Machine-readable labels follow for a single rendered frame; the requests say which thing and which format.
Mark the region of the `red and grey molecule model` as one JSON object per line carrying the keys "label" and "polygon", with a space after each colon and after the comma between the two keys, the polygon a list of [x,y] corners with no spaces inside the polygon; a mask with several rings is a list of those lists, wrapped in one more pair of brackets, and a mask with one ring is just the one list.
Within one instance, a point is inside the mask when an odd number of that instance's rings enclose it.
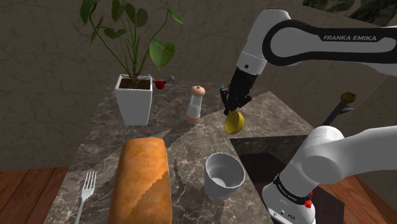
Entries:
{"label": "red and grey molecule model", "polygon": [[174,81],[174,80],[175,80],[175,77],[174,77],[174,76],[169,76],[166,80],[154,80],[154,79],[152,79],[152,82],[155,84],[155,87],[156,87],[157,89],[161,90],[161,89],[164,88],[164,86],[165,86],[167,83],[172,82],[172,81]]}

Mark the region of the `green plant in white pot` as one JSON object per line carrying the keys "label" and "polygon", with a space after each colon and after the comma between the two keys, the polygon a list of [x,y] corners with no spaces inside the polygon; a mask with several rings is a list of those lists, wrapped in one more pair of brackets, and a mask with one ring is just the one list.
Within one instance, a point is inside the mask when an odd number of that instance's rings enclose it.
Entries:
{"label": "green plant in white pot", "polygon": [[135,7],[127,0],[112,0],[111,18],[114,23],[121,22],[122,28],[114,29],[102,25],[101,18],[97,23],[92,19],[98,3],[101,0],[82,0],[80,18],[84,25],[90,24],[94,31],[90,42],[99,38],[110,50],[105,38],[117,39],[124,59],[115,59],[121,64],[125,74],[121,74],[115,85],[116,101],[125,125],[146,125],[150,117],[153,88],[155,84],[149,74],[142,74],[143,66],[151,58],[157,69],[166,66],[173,58],[176,47],[171,41],[162,43],[157,34],[152,35],[142,61],[139,62],[139,47],[141,35],[138,28],[146,25],[148,13]]}

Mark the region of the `yellow lemon half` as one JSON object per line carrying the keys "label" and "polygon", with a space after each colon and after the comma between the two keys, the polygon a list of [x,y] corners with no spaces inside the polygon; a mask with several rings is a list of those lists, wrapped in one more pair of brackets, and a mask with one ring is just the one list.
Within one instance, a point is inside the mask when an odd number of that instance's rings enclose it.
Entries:
{"label": "yellow lemon half", "polygon": [[231,111],[225,119],[225,132],[227,134],[238,134],[244,128],[244,116],[238,111]]}

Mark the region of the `silver fork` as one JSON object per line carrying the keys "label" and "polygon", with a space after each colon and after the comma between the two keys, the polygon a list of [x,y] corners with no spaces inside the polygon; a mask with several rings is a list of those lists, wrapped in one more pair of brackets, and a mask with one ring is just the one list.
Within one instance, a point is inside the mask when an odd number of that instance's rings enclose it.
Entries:
{"label": "silver fork", "polygon": [[84,203],[86,200],[93,194],[95,190],[95,181],[97,177],[97,172],[96,171],[89,171],[87,172],[85,182],[83,184],[83,187],[81,189],[81,203],[78,209],[78,213],[76,215],[76,220],[74,224],[79,224],[80,222],[80,216],[81,212],[84,206]]}

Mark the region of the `dark robot stand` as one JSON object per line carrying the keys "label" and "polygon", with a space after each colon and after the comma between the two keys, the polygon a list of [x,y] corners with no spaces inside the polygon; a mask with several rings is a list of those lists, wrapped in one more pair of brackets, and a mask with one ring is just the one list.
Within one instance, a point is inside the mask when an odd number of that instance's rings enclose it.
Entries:
{"label": "dark robot stand", "polygon": [[[293,158],[306,135],[247,137],[230,140],[256,191],[269,184]],[[344,203],[320,187],[313,190],[316,224],[344,224]]]}

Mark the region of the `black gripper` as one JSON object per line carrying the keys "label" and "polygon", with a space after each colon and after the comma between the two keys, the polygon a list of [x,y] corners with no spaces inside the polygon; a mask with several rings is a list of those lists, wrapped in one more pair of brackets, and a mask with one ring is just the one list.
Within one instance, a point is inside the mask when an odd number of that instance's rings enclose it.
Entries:
{"label": "black gripper", "polygon": [[249,96],[250,89],[253,87],[257,75],[246,73],[237,68],[233,74],[231,83],[228,88],[224,85],[220,86],[221,100],[224,104],[224,114],[227,116],[231,110],[235,111],[237,108],[242,108],[249,103],[253,98]]}

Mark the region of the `orange-brown bread loaf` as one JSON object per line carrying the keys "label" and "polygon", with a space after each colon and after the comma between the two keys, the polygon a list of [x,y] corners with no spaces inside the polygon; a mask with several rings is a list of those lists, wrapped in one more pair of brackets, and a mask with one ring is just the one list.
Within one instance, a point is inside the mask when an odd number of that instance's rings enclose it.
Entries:
{"label": "orange-brown bread loaf", "polygon": [[172,224],[171,182],[162,139],[131,139],[123,145],[108,224]]}

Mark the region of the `grey cup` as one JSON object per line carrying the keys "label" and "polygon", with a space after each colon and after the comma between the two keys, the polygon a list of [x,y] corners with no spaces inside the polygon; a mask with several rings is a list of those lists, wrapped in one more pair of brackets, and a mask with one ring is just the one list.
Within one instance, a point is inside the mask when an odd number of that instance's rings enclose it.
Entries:
{"label": "grey cup", "polygon": [[213,200],[225,200],[245,181],[243,165],[227,153],[213,153],[204,165],[204,190]]}

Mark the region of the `clear salt mill, tan caps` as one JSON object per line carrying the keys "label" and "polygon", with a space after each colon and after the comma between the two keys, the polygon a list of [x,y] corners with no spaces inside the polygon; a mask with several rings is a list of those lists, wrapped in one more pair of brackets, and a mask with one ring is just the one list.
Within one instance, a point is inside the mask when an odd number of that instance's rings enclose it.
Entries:
{"label": "clear salt mill, tan caps", "polygon": [[205,89],[199,85],[196,85],[190,89],[190,93],[192,97],[187,107],[185,118],[187,122],[196,124],[200,120],[202,98],[205,95]]}

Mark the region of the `marble table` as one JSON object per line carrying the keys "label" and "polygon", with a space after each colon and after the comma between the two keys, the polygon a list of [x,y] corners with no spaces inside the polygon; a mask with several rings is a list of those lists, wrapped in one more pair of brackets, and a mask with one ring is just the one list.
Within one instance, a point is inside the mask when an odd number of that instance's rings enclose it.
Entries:
{"label": "marble table", "polygon": [[74,224],[87,172],[96,171],[95,190],[84,203],[79,224],[107,224],[116,169],[124,142],[140,137],[164,140],[169,159],[173,224],[273,224],[250,179],[226,200],[204,192],[204,164],[213,153],[235,155],[224,131],[219,85],[205,83],[201,119],[186,121],[190,81],[176,81],[153,93],[145,126],[126,126],[113,87],[98,105],[45,224]]}

